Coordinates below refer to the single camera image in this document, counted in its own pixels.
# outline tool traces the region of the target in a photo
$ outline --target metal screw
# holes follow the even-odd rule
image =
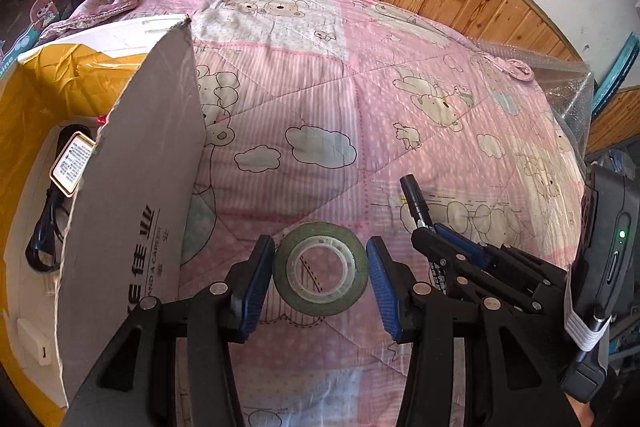
[[[150,310],[157,303],[158,303],[158,299],[156,299],[155,297],[152,297],[151,295],[147,295],[145,298],[140,299],[140,302],[138,303],[138,305],[143,310]]]
[[[417,282],[414,284],[414,293],[417,295],[429,295],[431,293],[431,286],[426,282]]]
[[[487,297],[484,300],[484,307],[487,308],[488,310],[499,310],[500,309],[500,301],[498,301],[498,299],[496,299],[495,297]]]
[[[229,289],[229,286],[223,282],[214,282],[211,286],[209,286],[209,291],[213,293],[213,295],[224,295],[226,291]]]

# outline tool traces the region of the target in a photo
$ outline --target white electrical socket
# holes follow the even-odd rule
[[[29,353],[40,365],[51,363],[51,342],[29,319],[18,319],[18,340],[25,352]]]

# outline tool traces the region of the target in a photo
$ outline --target label tag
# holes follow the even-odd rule
[[[67,198],[76,191],[94,146],[95,142],[91,138],[76,131],[53,163],[49,177]]]

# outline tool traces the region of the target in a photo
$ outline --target cardboard flap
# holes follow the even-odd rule
[[[185,18],[159,39],[127,84],[78,187],[56,301],[69,402],[127,310],[146,295],[165,302],[177,297],[182,236],[204,139]]]

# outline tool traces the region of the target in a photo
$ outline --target blue gripper pad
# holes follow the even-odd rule
[[[254,266],[253,274],[242,296],[242,320],[239,327],[240,334],[246,340],[255,331],[262,313],[264,298],[271,282],[273,272],[273,258],[276,248],[273,239],[260,236],[247,263]]]
[[[402,327],[398,317],[398,296],[396,296],[396,292],[391,286],[380,259],[380,252],[373,238],[367,241],[366,251],[369,258],[369,279],[373,287],[373,293],[376,295],[382,323],[385,331],[391,335],[393,340],[398,342],[402,335]]]
[[[484,259],[484,253],[482,253],[482,247],[473,241],[467,239],[465,236],[460,235],[458,232],[451,230],[449,227],[445,227],[441,223],[433,225],[437,234],[443,237],[450,243],[454,244],[460,250],[466,252],[471,256],[471,262],[479,267],[481,270],[486,270],[489,263]]]

